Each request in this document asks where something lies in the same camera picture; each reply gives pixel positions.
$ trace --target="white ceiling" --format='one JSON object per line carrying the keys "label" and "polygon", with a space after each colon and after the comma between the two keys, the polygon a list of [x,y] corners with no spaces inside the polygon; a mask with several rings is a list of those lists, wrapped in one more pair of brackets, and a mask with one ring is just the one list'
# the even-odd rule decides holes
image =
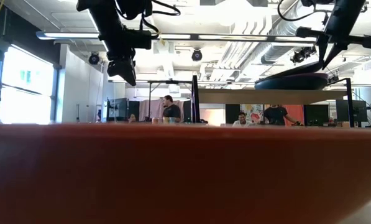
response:
{"label": "white ceiling", "polygon": [[[285,0],[282,8],[288,8],[294,0]],[[253,8],[245,5],[246,0],[229,0],[217,6],[200,6],[199,0],[163,0],[168,4],[176,4],[181,10],[181,16],[168,17],[163,15],[153,15],[149,21],[155,24],[163,33],[205,33],[205,34],[228,34],[234,26],[228,26],[233,22],[245,20],[258,20],[261,15],[261,8]],[[354,30],[355,35],[371,35],[371,0],[369,9],[361,14]],[[5,5],[18,15],[27,19],[33,25],[46,32],[95,32],[95,28],[87,12],[77,12],[75,9],[76,0],[5,0]],[[273,21],[277,19],[276,5],[270,4],[266,13],[272,15]],[[154,5],[155,10],[160,10],[159,6]],[[139,20],[122,20],[129,28],[138,29]],[[220,60],[224,54],[227,43],[225,42],[174,42],[176,46],[201,48],[203,60],[193,62],[191,60],[192,50],[189,52],[181,51],[180,54],[173,54],[170,58],[175,70],[199,70],[202,62]],[[83,54],[93,47],[101,46],[99,41],[76,41],[76,45],[71,46],[74,50],[80,50]],[[352,55],[350,58],[359,58],[358,55],[371,55],[371,50],[361,46],[351,45],[349,50],[343,55]],[[273,66],[268,73],[274,74],[294,67],[290,62],[290,55],[284,55],[277,63],[282,66]],[[156,73],[162,67],[164,58],[159,54],[153,54],[153,50],[138,50],[136,55],[136,70],[140,73]],[[342,56],[330,64],[329,68],[338,67],[344,63]]]}

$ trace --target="shelf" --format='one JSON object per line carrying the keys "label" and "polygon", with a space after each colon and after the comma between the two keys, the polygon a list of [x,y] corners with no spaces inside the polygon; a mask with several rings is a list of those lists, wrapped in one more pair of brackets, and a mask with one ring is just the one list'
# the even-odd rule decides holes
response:
{"label": "shelf", "polygon": [[345,90],[210,90],[199,89],[199,103],[309,105],[343,99]]}

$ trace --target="black t-shirt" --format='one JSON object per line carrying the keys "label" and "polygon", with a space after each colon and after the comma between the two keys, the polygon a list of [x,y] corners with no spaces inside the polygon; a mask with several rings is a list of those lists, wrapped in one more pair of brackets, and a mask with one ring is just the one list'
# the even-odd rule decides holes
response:
{"label": "black t-shirt", "polygon": [[181,110],[177,105],[171,105],[163,110],[164,118],[181,118]]}
{"label": "black t-shirt", "polygon": [[287,115],[287,110],[284,107],[267,108],[264,111],[264,116],[268,119],[270,124],[285,125],[284,116]]}

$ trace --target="fluorescent light fixture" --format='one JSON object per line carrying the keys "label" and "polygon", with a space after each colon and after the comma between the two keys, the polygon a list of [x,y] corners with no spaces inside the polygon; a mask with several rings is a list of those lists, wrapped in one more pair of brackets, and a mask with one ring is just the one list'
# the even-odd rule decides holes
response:
{"label": "fluorescent light fixture", "polygon": [[279,36],[279,37],[275,37],[275,40],[279,41],[279,42],[285,42],[285,43],[297,43],[297,42],[301,42],[301,43],[312,42],[312,43],[315,43],[316,42],[315,37],[301,38],[301,37],[292,37],[292,36]]}
{"label": "fluorescent light fixture", "polygon": [[233,82],[234,85],[254,85],[254,82]]}
{"label": "fluorescent light fixture", "polygon": [[227,84],[231,84],[230,82],[198,82],[198,84],[200,85],[209,85],[209,84],[212,84],[212,85],[227,85]]}
{"label": "fluorescent light fixture", "polygon": [[36,32],[36,36],[40,40],[59,40],[59,39],[96,39],[98,40],[98,33],[75,33],[75,32],[52,32],[45,33],[42,31]]}
{"label": "fluorescent light fixture", "polygon": [[173,39],[173,40],[191,39],[190,34],[160,34],[159,37],[163,39]]}
{"label": "fluorescent light fixture", "polygon": [[[110,80],[110,82],[113,82],[113,83],[127,83],[124,80]],[[136,83],[148,83],[147,80],[136,80],[135,82]]]}
{"label": "fluorescent light fixture", "polygon": [[91,22],[93,22],[94,28],[95,28],[96,31],[98,32],[98,28],[97,28],[96,21],[94,21],[93,17],[91,16],[90,10],[87,10],[87,13],[88,13],[88,16],[89,16],[90,19],[91,19]]}
{"label": "fluorescent light fixture", "polygon": [[199,35],[200,39],[206,40],[253,40],[253,41],[266,41],[267,36],[258,35],[219,35],[219,34],[203,34]]}
{"label": "fluorescent light fixture", "polygon": [[108,47],[107,47],[107,46],[106,46],[106,44],[105,44],[105,41],[104,41],[104,40],[102,40],[101,42],[103,43],[103,45],[104,45],[104,47],[105,47],[105,50],[106,50],[106,52],[108,52],[109,50],[108,50]]}
{"label": "fluorescent light fixture", "polygon": [[[149,99],[149,96],[135,96],[135,99]],[[163,97],[158,97],[158,96],[151,96],[151,99],[158,100],[162,99]],[[187,97],[173,97],[173,100],[189,100],[190,98]]]}
{"label": "fluorescent light fixture", "polygon": [[271,43],[274,47],[313,47],[314,44],[306,43]]}

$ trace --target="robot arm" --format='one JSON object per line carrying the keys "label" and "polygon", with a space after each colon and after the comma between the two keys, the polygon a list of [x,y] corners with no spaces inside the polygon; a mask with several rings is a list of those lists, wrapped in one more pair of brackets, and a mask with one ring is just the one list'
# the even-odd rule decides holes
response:
{"label": "robot arm", "polygon": [[[301,0],[304,6],[316,4],[330,4],[334,0]],[[365,6],[365,0],[336,0],[331,16],[326,23],[323,32],[311,30],[310,28],[300,27],[297,30],[298,37],[316,37],[316,45],[319,48],[319,62],[305,66],[304,72],[317,72],[324,69],[327,65],[343,50],[347,50],[349,44],[360,44],[365,48],[371,49],[371,37],[350,36],[352,29],[358,19],[360,12]],[[324,56],[328,44],[334,44],[326,60]],[[297,74],[297,68],[288,73]]]}
{"label": "robot arm", "polygon": [[[268,78],[317,72],[326,68],[331,60],[341,51],[347,50],[349,44],[360,44],[371,49],[371,37],[349,35],[361,10],[364,8],[365,0],[301,0],[303,5],[307,7],[315,7],[317,4],[330,4],[334,1],[334,9],[327,20],[324,31],[300,27],[296,32],[298,37],[317,38],[316,45],[319,50],[319,61]],[[176,13],[153,11],[152,2],[169,7]],[[152,39],[158,37],[158,35],[152,35],[149,31],[142,30],[142,24],[144,23],[158,33],[156,27],[149,24],[145,17],[150,16],[152,13],[161,13],[169,16],[180,15],[177,8],[157,0],[78,0],[76,8],[78,11],[88,9],[94,19],[100,34],[99,39],[104,42],[108,49],[107,56],[110,61],[108,75],[120,75],[133,86],[135,85],[135,49],[151,49]],[[140,30],[127,29],[119,18],[119,15],[121,15],[131,20],[139,14],[142,16]],[[331,49],[327,59],[324,59],[328,44],[334,44],[334,47]]]}
{"label": "robot arm", "polygon": [[[173,9],[175,12],[152,10],[152,2]],[[145,17],[152,13],[178,16],[180,11],[157,0],[78,0],[78,11],[89,10],[99,32],[99,39],[107,48],[109,60],[108,75],[120,75],[128,84],[135,86],[135,49],[151,49],[152,40],[158,38],[150,31],[142,30],[143,24],[158,33],[158,29],[149,24]],[[119,15],[133,20],[141,15],[139,30],[130,30],[122,24]]]}

